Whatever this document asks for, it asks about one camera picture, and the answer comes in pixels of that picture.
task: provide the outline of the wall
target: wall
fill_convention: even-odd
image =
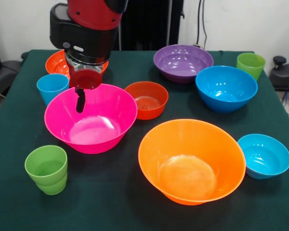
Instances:
[[[21,60],[30,49],[55,49],[49,40],[50,9],[66,0],[0,0],[0,58]]]
[[[184,0],[180,44],[196,43],[197,8],[198,0]],[[266,59],[267,73],[275,55],[289,62],[289,0],[205,0],[204,16],[207,50],[254,51]]]
[[[49,11],[66,0],[0,0],[0,57],[20,60],[30,49],[54,49]],[[197,38],[198,0],[184,0],[179,43]],[[207,50],[255,51],[272,66],[274,55],[289,61],[289,0],[206,0]],[[204,34],[201,31],[200,43]]]

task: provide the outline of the orange bowl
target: orange bowl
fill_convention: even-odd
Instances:
[[[107,69],[108,63],[109,61],[103,64],[102,74]],[[48,72],[48,74],[63,74],[70,79],[69,69],[66,64],[64,50],[60,50],[54,53],[52,56],[50,56],[46,61],[45,69]]]
[[[182,205],[219,200],[242,182],[246,162],[238,143],[221,128],[176,119],[151,129],[138,160],[148,181]]]
[[[138,106],[137,119],[154,119],[162,114],[168,101],[168,92],[160,84],[150,81],[132,83],[125,88]]]

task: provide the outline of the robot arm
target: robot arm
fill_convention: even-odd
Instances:
[[[50,13],[50,40],[65,50],[71,84],[94,89],[102,83],[107,62],[128,0],[68,0]]]

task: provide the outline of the green tablecloth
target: green tablecloth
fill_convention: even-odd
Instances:
[[[137,159],[142,137],[154,126],[176,118],[204,120],[236,140],[263,133],[289,149],[289,118],[263,73],[257,95],[231,114],[208,109],[194,84],[176,85],[161,77],[152,51],[114,51],[104,83],[119,87],[139,80],[161,83],[169,91],[164,113],[137,120],[112,150],[80,154],[54,138],[44,125],[45,105],[36,88],[47,74],[45,61],[54,51],[31,51],[0,110],[1,230],[208,230],[289,231],[289,170],[269,180],[246,176],[228,197],[198,206],[179,205],[155,189]],[[215,65],[236,65],[239,52],[211,52]],[[35,148],[55,144],[68,154],[68,182],[56,196],[43,194],[24,169]]]

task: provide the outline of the green cup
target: green cup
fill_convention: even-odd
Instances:
[[[35,149],[26,158],[25,169],[47,195],[56,195],[66,186],[67,155],[58,146],[47,145]]]
[[[265,59],[254,53],[242,53],[237,57],[236,67],[246,71],[258,81],[265,66]]]

